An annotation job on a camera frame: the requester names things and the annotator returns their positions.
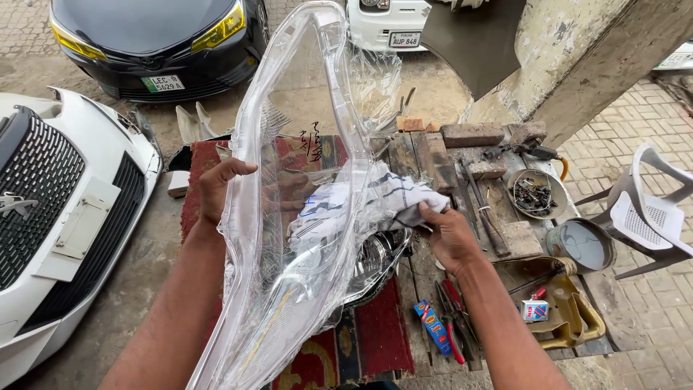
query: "red carpet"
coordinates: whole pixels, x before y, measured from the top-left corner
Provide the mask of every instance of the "red carpet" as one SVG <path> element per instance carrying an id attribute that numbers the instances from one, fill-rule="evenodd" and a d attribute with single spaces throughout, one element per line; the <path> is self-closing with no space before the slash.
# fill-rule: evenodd
<path id="1" fill-rule="evenodd" d="M 322 136 L 323 159 L 305 164 L 343 164 L 344 147 L 338 137 Z M 300 149 L 300 139 L 278 139 L 276 153 L 280 156 Z M 198 142 L 192 145 L 193 164 L 190 170 L 190 187 L 181 214 L 183 240 L 199 217 L 200 175 L 219 163 L 214 144 L 226 146 L 226 141 Z M 219 299 L 209 321 L 207 337 L 221 313 Z M 396 278 L 371 302 L 345 312 L 334 329 L 316 334 L 306 341 L 299 354 L 284 371 L 272 381 L 272 389 L 302 390 L 336 386 L 346 382 L 362 382 L 385 371 L 414 371 L 414 362 L 408 345 L 408 337 L 402 318 L 399 288 Z"/>

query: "headlight lens cover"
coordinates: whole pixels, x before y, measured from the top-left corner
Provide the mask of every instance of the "headlight lens cover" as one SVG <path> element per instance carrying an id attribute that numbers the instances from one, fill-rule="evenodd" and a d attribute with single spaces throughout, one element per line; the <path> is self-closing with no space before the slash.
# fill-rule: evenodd
<path id="1" fill-rule="evenodd" d="M 76 36 L 70 34 L 67 30 L 62 28 L 53 18 L 51 18 L 51 28 L 53 29 L 53 34 L 58 40 L 58 43 L 62 46 L 70 48 L 77 53 L 83 55 L 84 57 L 90 58 L 92 60 L 104 60 L 108 61 L 108 58 L 101 53 L 101 50 L 89 45 L 88 43 L 82 41 Z"/>
<path id="2" fill-rule="evenodd" d="M 237 3 L 219 23 L 193 41 L 191 52 L 217 47 L 243 27 L 245 27 L 245 16 L 240 4 Z"/>

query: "hose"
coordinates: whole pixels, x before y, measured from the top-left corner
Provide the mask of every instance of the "hose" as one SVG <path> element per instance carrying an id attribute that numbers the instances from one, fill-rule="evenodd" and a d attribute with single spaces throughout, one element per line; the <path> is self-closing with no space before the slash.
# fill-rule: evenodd
<path id="1" fill-rule="evenodd" d="M 557 159 L 563 163 L 563 172 L 561 172 L 561 181 L 563 181 L 565 180 L 565 177 L 568 175 L 568 159 L 561 156 L 558 156 Z"/>

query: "plastic chair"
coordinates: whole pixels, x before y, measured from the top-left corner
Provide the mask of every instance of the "plastic chair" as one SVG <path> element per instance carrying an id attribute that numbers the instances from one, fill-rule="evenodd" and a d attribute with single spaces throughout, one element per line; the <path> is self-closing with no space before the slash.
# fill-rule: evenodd
<path id="1" fill-rule="evenodd" d="M 651 165 L 683 183 L 683 187 L 663 197 L 645 194 L 640 179 L 640 163 Z M 583 205 L 607 198 L 606 210 L 591 221 L 624 244 L 651 257 L 654 262 L 616 275 L 629 278 L 693 258 L 693 248 L 681 242 L 684 214 L 676 205 L 693 194 L 693 174 L 664 160 L 650 144 L 635 151 L 633 163 L 609 189 L 575 203 Z"/>

